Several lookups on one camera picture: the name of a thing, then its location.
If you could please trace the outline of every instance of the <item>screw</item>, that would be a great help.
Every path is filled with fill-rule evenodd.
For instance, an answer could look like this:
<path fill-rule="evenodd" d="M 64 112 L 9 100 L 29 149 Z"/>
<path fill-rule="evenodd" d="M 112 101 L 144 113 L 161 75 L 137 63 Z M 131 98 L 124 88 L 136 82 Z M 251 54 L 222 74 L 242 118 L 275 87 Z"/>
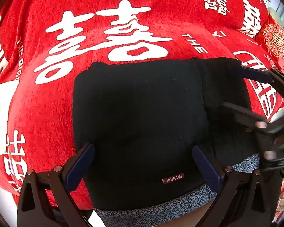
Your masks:
<path fill-rule="evenodd" d="M 264 152 L 265 159 L 276 159 L 276 151 L 267 150 Z"/>
<path fill-rule="evenodd" d="M 27 171 L 26 171 L 26 174 L 27 174 L 27 175 L 30 175 L 30 174 L 32 174 L 33 172 L 34 172 L 33 169 L 28 168 Z"/>
<path fill-rule="evenodd" d="M 55 166 L 54 171 L 59 172 L 62 170 L 62 166 Z"/>
<path fill-rule="evenodd" d="M 233 171 L 233 168 L 231 166 L 226 166 L 225 171 L 227 171 L 228 173 L 231 173 Z"/>
<path fill-rule="evenodd" d="M 258 170 L 258 169 L 255 169 L 255 174 L 256 174 L 257 176 L 260 176 L 260 175 L 261 175 L 261 172 L 260 172 L 260 170 Z"/>
<path fill-rule="evenodd" d="M 263 121 L 257 121 L 255 125 L 257 128 L 267 128 L 267 123 Z"/>

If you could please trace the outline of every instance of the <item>folded black garment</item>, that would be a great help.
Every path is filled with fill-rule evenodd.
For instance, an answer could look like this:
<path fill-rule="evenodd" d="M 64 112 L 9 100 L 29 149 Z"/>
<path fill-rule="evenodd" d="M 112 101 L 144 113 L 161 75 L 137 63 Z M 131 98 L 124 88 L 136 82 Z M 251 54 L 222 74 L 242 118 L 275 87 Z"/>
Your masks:
<path fill-rule="evenodd" d="M 223 102 L 249 108 L 234 59 L 95 62 L 74 83 L 76 151 L 84 142 L 96 156 L 84 181 L 94 207 L 145 208 L 204 183 L 192 146 L 205 144 L 222 163 L 257 153 L 252 132 L 220 112 Z"/>

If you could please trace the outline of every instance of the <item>gray patterned fabric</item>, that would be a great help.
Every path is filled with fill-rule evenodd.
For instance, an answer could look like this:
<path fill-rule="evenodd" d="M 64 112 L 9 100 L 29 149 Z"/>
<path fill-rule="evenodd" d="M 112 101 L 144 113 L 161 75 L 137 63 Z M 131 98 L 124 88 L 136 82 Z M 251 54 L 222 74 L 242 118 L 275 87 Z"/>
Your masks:
<path fill-rule="evenodd" d="M 237 172 L 251 173 L 254 169 L 259 169 L 259 163 L 259 154 L 254 154 L 233 168 Z M 156 206 L 128 211 L 95 211 L 106 227 L 151 227 L 181 217 L 216 197 L 217 194 L 203 184 L 183 196 Z"/>

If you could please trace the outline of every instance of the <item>red label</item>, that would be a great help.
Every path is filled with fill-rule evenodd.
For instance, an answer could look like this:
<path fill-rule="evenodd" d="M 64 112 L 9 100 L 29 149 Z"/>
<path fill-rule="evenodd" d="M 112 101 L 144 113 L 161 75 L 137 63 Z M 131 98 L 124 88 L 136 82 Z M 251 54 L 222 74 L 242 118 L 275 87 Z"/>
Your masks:
<path fill-rule="evenodd" d="M 167 183 L 172 183 L 174 181 L 178 181 L 178 180 L 180 180 L 182 178 L 184 178 L 184 173 L 178 174 L 176 176 L 168 177 L 168 178 L 163 178 L 162 182 L 164 184 L 167 184 Z"/>

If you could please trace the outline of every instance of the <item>gold emblem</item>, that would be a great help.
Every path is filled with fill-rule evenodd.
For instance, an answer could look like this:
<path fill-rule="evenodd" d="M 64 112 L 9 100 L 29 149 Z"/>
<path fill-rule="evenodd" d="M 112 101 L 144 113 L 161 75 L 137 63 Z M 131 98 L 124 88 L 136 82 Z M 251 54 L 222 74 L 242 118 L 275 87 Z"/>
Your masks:
<path fill-rule="evenodd" d="M 274 56 L 284 58 L 284 30 L 277 25 L 269 24 L 263 30 L 263 35 L 268 50 Z"/>

